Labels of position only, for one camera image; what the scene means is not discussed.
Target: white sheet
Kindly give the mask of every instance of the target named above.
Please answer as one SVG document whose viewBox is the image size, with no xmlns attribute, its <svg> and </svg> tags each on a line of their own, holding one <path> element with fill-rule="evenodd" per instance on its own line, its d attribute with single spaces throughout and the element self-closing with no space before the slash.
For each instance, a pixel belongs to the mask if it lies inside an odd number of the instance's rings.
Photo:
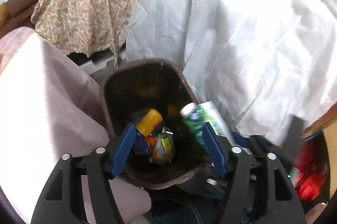
<svg viewBox="0 0 337 224">
<path fill-rule="evenodd" d="M 336 101 L 337 21 L 321 0 L 136 0 L 127 61 L 166 58 L 232 129 L 285 138 Z"/>
</svg>

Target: brown trash bin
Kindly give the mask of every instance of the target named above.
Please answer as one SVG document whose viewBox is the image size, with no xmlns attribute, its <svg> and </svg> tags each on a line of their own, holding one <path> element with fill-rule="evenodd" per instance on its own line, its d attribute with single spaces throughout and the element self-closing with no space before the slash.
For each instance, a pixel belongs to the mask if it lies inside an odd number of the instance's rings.
<svg viewBox="0 0 337 224">
<path fill-rule="evenodd" d="M 179 113 L 195 102 L 183 75 L 161 59 L 129 63 L 113 71 L 101 85 L 100 96 L 110 138 L 119 136 L 127 117 L 146 108 L 156 109 L 174 132 L 176 156 L 172 164 L 157 165 L 131 151 L 124 175 L 146 189 L 163 189 L 183 183 L 204 167 L 206 151 L 189 132 Z"/>
</svg>

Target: pink fabric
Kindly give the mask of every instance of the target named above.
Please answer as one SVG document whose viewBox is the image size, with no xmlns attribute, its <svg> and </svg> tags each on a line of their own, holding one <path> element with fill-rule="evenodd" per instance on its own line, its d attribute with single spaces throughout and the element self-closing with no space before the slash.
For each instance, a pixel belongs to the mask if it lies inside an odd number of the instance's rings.
<svg viewBox="0 0 337 224">
<path fill-rule="evenodd" d="M 87 155 L 108 135 L 99 85 L 56 47 L 19 28 L 0 40 L 0 54 L 0 186 L 29 224 L 60 156 Z M 126 223 L 151 207 L 146 191 L 119 179 L 112 192 Z M 89 196 L 84 202 L 88 208 Z"/>
</svg>

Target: trash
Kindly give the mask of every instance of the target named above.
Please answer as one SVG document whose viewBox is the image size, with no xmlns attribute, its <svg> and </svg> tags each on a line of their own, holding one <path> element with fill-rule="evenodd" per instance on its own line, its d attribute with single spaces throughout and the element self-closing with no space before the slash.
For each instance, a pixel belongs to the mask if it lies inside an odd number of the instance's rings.
<svg viewBox="0 0 337 224">
<path fill-rule="evenodd" d="M 153 164 L 147 156 L 130 153 L 123 170 L 130 182 L 149 190 L 164 189 L 191 179 L 204 168 L 207 152 L 179 113 L 185 105 L 198 101 L 171 63 L 157 59 L 127 63 L 106 78 L 101 92 L 112 137 L 122 134 L 126 124 L 132 122 L 131 116 L 136 117 L 132 123 L 137 125 L 150 109 L 161 114 L 165 126 L 174 134 L 176 156 L 171 164 Z"/>
<path fill-rule="evenodd" d="M 203 141 L 202 129 L 206 122 L 211 124 L 218 136 L 226 137 L 232 146 L 236 145 L 225 121 L 213 102 L 208 101 L 200 105 L 193 102 L 189 103 L 181 109 L 180 114 L 183 116 L 184 123 L 194 134 L 197 142 L 204 148 L 206 146 Z"/>
<path fill-rule="evenodd" d="M 163 127 L 162 132 L 156 138 L 156 145 L 149 161 L 156 164 L 171 163 L 175 155 L 173 132 L 169 128 Z"/>
<path fill-rule="evenodd" d="M 151 155 L 151 148 L 153 148 L 156 144 L 156 140 L 154 138 L 162 129 L 163 118 L 161 114 L 154 109 L 149 109 L 142 118 L 139 117 L 140 115 L 144 115 L 144 110 L 133 113 L 129 116 L 129 119 L 133 123 L 137 123 L 133 150 L 135 154 L 138 155 Z"/>
<path fill-rule="evenodd" d="M 162 164 L 162 165 L 168 162 L 168 158 L 165 153 L 164 145 L 161 142 L 161 140 L 166 137 L 167 137 L 166 133 L 158 134 L 152 157 L 149 158 L 150 162 L 156 163 L 156 164 Z"/>
<path fill-rule="evenodd" d="M 143 134 L 144 137 L 155 137 L 161 131 L 163 125 L 163 117 L 154 109 L 150 109 L 147 114 L 137 124 L 136 129 Z"/>
<path fill-rule="evenodd" d="M 161 143 L 163 144 L 166 157 L 169 163 L 171 163 L 172 159 L 176 155 L 176 150 L 174 149 L 174 143 L 173 143 L 173 135 L 169 134 L 166 138 L 162 138 Z"/>
<path fill-rule="evenodd" d="M 205 121 L 201 116 L 201 112 L 201 107 L 194 102 L 189 103 L 180 110 L 183 122 L 193 133 L 197 142 L 206 149 L 205 142 L 203 141 L 203 125 Z"/>
<path fill-rule="evenodd" d="M 144 154 L 151 155 L 150 145 L 146 141 L 146 138 L 136 130 L 136 137 L 134 139 L 134 145 L 132 146 L 136 155 Z"/>
<path fill-rule="evenodd" d="M 156 145 L 156 139 L 154 137 L 146 137 L 146 141 L 148 142 L 150 147 L 154 147 Z"/>
</svg>

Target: bottle cap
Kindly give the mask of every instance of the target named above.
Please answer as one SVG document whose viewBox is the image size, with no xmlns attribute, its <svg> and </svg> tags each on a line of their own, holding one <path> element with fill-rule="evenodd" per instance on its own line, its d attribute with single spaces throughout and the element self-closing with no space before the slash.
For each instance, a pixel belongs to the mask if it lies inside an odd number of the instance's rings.
<svg viewBox="0 0 337 224">
<path fill-rule="evenodd" d="M 197 108 L 197 104 L 195 102 L 191 102 L 188 105 L 185 105 L 180 110 L 180 115 L 182 115 L 185 118 L 189 116 L 196 108 Z"/>
</svg>

